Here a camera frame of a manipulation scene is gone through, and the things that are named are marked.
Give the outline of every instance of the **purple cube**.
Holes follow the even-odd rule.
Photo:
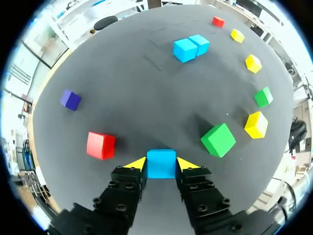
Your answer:
[[[61,98],[61,104],[75,111],[77,109],[77,106],[80,100],[81,100],[80,96],[78,96],[74,92],[71,92],[70,90],[65,90]]]

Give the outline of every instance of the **green cube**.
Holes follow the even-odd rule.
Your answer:
[[[263,108],[272,103],[273,96],[270,93],[269,88],[265,87],[264,89],[260,90],[257,94],[254,95],[254,99],[258,104],[259,108]]]
[[[233,134],[225,123],[213,127],[201,138],[209,153],[222,158],[236,143]]]

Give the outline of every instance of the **red cube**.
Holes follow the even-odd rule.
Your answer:
[[[115,137],[107,134],[88,133],[87,154],[101,160],[113,158]]]
[[[225,21],[222,18],[218,17],[218,16],[214,16],[212,24],[217,26],[217,27],[221,27],[222,28],[224,26],[224,24],[225,24]]]

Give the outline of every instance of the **gray table surface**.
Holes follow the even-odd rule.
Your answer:
[[[225,19],[224,28],[211,24]],[[232,29],[246,37],[232,40]],[[172,54],[173,42],[200,34],[208,53],[188,63]],[[263,68],[245,66],[249,54]],[[268,119],[264,139],[244,131],[259,111],[253,95],[269,86],[274,101],[261,111]],[[82,97],[77,111],[60,104],[64,89]],[[217,188],[231,200],[233,213],[248,209],[273,176],[284,152],[292,118],[289,74],[277,55],[253,31],[210,6],[155,8],[103,29],[68,57],[50,79],[34,111],[36,152],[61,208],[73,202],[92,208],[117,165],[172,148],[177,156],[213,173]],[[237,140],[223,157],[211,156],[200,137],[225,122]],[[117,137],[115,158],[86,154],[88,131]],[[148,180],[130,234],[192,234],[174,179]]]

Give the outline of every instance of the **blue cube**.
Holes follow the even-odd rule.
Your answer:
[[[183,63],[196,58],[198,47],[188,38],[174,42],[173,54]]]
[[[75,111],[81,100],[81,97],[70,90],[65,90],[61,98],[61,104],[65,107]]]
[[[198,46],[197,56],[205,54],[209,49],[210,42],[203,36],[197,34],[190,36],[189,39]]]
[[[147,152],[148,178],[175,178],[176,152],[173,149],[152,149]]]

